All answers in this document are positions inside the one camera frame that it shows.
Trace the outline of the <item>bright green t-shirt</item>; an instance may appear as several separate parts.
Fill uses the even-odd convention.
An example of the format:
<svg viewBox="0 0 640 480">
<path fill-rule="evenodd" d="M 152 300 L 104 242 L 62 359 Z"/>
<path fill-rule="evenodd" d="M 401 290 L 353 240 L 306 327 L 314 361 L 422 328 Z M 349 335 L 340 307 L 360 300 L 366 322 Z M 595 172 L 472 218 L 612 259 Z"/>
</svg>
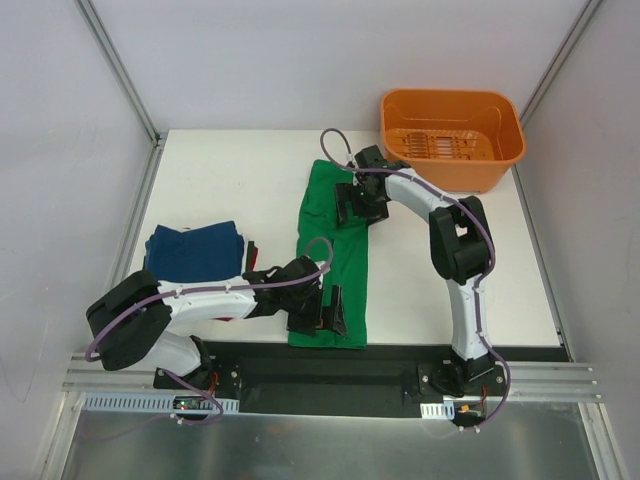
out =
<svg viewBox="0 0 640 480">
<path fill-rule="evenodd" d="M 367 345 L 366 307 L 368 291 L 368 227 L 366 221 L 351 217 L 338 225 L 335 186 L 351 183 L 350 172 L 334 164 L 313 163 L 298 214 L 296 253 L 302 255 L 315 238 L 325 238 L 333 250 L 333 261 L 324 283 L 342 288 L 347 334 L 320 330 L 314 336 L 288 335 L 288 344 L 302 348 L 364 349 Z"/>
</svg>

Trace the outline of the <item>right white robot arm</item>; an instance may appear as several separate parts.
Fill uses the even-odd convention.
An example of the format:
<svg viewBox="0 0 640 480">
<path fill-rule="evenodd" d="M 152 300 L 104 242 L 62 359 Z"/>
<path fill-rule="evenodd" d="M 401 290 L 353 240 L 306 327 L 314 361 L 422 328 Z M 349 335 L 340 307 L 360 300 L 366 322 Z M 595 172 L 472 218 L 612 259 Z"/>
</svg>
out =
<svg viewBox="0 0 640 480">
<path fill-rule="evenodd" d="M 429 250 L 449 292 L 453 333 L 450 360 L 429 375 L 443 395 L 462 397 L 481 388 L 495 366 L 486 335 L 485 279 L 495 247 L 479 198 L 456 199 L 424 180 L 408 163 L 387 161 L 377 146 L 349 156 L 353 180 L 335 187 L 337 222 L 353 215 L 369 225 L 389 216 L 388 203 L 407 207 L 428 224 Z"/>
</svg>

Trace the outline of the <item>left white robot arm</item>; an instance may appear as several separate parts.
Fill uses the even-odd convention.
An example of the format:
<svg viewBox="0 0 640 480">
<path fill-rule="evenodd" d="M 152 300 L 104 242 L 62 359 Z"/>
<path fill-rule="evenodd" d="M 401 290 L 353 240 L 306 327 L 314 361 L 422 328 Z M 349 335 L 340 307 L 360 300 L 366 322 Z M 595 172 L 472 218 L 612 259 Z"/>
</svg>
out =
<svg viewBox="0 0 640 480">
<path fill-rule="evenodd" d="M 283 312 L 290 333 L 344 336 L 342 289 L 325 282 L 331 266 L 331 260 L 302 255 L 285 266 L 196 283 L 160 281 L 148 270 L 136 271 L 87 309 L 93 340 L 85 359 L 106 371 L 149 362 L 199 389 L 209 382 L 212 367 L 201 340 L 173 333 L 176 326 Z"/>
</svg>

